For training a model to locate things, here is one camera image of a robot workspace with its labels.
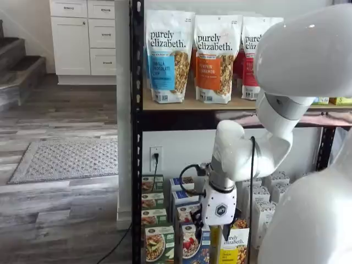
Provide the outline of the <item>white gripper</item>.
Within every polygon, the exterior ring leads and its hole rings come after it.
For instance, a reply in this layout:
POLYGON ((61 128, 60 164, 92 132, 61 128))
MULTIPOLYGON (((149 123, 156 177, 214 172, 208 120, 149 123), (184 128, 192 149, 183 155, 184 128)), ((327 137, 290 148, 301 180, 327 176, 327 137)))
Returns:
POLYGON ((206 183, 203 191, 205 196, 201 197, 201 210, 192 213, 197 240, 201 241, 204 224, 208 226, 223 225, 222 235, 228 239, 232 226, 241 217, 241 210, 236 209, 237 189, 234 188, 231 192, 222 193, 206 183))

